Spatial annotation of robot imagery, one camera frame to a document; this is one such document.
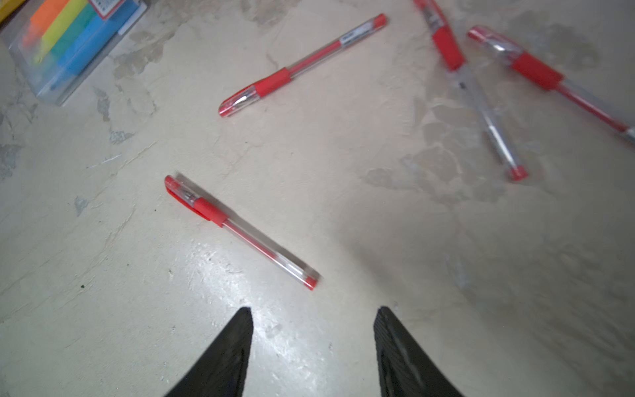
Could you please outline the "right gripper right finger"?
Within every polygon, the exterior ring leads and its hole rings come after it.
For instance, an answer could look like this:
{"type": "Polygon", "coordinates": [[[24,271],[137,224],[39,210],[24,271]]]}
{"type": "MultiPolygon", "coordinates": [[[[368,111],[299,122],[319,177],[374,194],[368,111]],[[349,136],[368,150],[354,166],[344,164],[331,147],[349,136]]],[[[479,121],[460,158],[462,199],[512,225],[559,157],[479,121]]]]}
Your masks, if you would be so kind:
{"type": "Polygon", "coordinates": [[[378,309],[373,329],[383,397],[463,397],[390,308],[378,309]]]}

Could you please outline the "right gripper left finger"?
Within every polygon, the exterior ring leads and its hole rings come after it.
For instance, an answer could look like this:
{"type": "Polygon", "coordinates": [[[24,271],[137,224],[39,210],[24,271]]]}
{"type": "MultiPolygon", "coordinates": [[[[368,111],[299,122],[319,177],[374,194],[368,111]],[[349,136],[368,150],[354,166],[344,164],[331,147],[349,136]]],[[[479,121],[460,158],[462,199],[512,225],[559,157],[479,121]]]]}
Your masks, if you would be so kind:
{"type": "Polygon", "coordinates": [[[251,309],[238,309],[166,396],[241,397],[246,384],[253,331],[251,309]]]}

